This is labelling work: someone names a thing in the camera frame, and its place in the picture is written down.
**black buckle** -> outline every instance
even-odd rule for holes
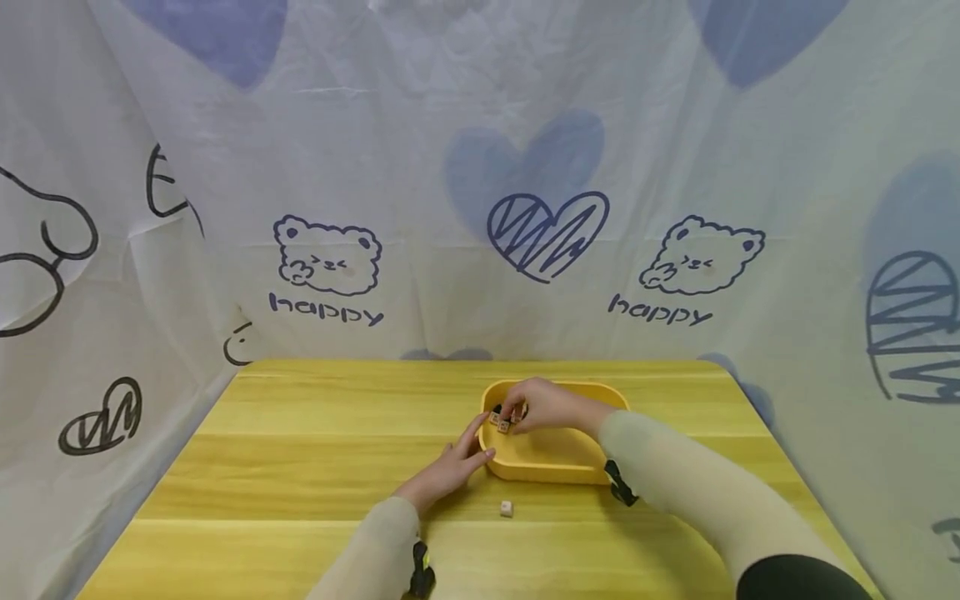
[[[425,599],[437,584],[437,574],[430,566],[426,544],[418,540],[414,544],[414,574],[410,577],[410,595]]]
[[[634,495],[634,491],[631,490],[630,486],[624,483],[620,477],[620,467],[618,467],[614,461],[607,461],[603,466],[603,470],[606,471],[610,477],[610,493],[613,494],[613,497],[623,502],[627,507],[636,504],[639,498]]]

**table surface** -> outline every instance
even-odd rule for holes
[[[735,382],[710,363],[298,360],[236,376],[79,598],[302,600],[370,507],[460,434],[491,382],[535,374],[611,385],[634,411],[753,472],[880,597]],[[499,515],[506,499],[513,519]],[[732,598],[693,530],[599,486],[483,470],[422,534],[433,600]]]

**left hand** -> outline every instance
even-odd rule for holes
[[[490,413],[477,415],[456,444],[447,444],[440,458],[396,489],[394,496],[406,499],[423,515],[437,500],[466,484],[470,476],[496,454],[494,448],[480,451],[477,431]]]

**yellow plastic bowl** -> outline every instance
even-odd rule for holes
[[[492,410],[503,404],[517,380],[493,383],[483,393],[481,410]],[[627,399],[617,390],[602,383],[556,381],[579,394],[600,400],[623,410],[630,410]],[[494,475],[511,481],[540,481],[607,486],[610,479],[603,470],[607,458],[600,445],[590,436],[575,429],[542,429],[524,435],[500,433],[487,419],[480,428],[480,447],[496,448],[496,456],[487,463]]]

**blue heart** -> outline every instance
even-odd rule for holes
[[[493,355],[482,348],[462,348],[447,356],[419,348],[405,352],[400,360],[493,360]]]
[[[849,0],[687,0],[727,81],[740,89],[796,58]]]
[[[549,283],[587,251],[610,214],[600,192],[584,192],[554,213],[532,194],[514,194],[498,202],[487,220],[496,251],[520,273]]]
[[[884,396],[960,404],[960,157],[898,174],[864,239],[867,355]]]
[[[579,108],[543,126],[525,154],[497,130],[459,130],[446,153],[444,180],[464,225],[481,238],[500,199],[526,193],[557,206],[587,187],[603,154],[600,117]]]
[[[740,386],[740,390],[743,392],[743,395],[750,400],[754,410],[758,415],[760,415],[760,419],[763,421],[763,424],[766,425],[767,429],[770,431],[774,430],[774,425],[776,424],[776,413],[774,412],[774,403],[770,399],[770,395],[767,394],[766,390],[758,385],[754,385],[753,383],[741,381],[736,374],[736,367],[725,354],[711,352],[709,354],[699,356],[697,360],[709,361],[714,365],[722,367],[726,372],[728,372],[731,377],[733,377],[733,380],[736,381],[736,384]]]
[[[923,155],[894,177],[867,224],[863,291],[887,261],[904,252],[933,252],[960,268],[958,230],[960,156]]]
[[[270,70],[287,0],[122,0],[211,71],[251,90]]]

